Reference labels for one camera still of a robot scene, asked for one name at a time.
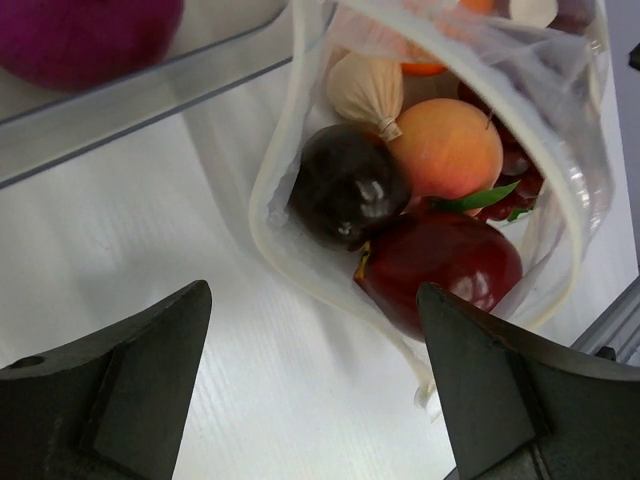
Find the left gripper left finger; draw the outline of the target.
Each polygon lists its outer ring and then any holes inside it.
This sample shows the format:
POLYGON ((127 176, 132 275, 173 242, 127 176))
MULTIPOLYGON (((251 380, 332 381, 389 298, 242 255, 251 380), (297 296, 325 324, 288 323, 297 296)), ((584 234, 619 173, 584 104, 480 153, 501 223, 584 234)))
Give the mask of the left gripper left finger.
POLYGON ((2 368, 2 478, 172 478, 211 308, 197 280, 2 368))

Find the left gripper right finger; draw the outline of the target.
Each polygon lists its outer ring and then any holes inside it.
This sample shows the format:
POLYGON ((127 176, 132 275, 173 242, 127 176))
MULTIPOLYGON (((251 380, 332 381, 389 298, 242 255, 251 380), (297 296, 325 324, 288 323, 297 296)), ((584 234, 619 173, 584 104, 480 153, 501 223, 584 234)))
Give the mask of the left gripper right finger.
POLYGON ((454 479, 635 479, 639 366, 562 346, 432 284, 418 307, 454 479))

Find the clear zip top bag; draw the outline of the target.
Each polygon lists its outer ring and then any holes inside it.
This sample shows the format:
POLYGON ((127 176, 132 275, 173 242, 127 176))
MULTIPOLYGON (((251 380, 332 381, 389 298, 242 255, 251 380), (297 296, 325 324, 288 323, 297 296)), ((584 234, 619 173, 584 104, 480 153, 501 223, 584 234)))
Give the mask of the clear zip top bag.
POLYGON ((567 299, 606 217, 599 1, 296 1, 284 110, 251 193, 258 251, 435 381, 416 294, 518 326, 567 299))

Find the fake purple onion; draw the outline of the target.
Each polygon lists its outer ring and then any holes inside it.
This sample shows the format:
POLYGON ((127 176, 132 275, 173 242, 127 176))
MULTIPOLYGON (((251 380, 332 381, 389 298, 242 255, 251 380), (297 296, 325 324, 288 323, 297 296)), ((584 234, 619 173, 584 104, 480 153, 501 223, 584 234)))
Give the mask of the fake purple onion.
POLYGON ((1 68, 31 84, 80 91, 165 58, 183 1, 3 1, 1 68))

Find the fake dark red apple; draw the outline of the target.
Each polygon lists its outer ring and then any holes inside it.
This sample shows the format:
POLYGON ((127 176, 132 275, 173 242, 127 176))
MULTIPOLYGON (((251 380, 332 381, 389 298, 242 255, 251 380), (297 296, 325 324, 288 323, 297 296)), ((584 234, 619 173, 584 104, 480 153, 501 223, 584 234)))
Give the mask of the fake dark red apple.
POLYGON ((417 292, 434 283, 491 311, 523 277, 515 246, 466 214, 405 214, 364 244, 354 282, 403 334, 423 338, 417 292))

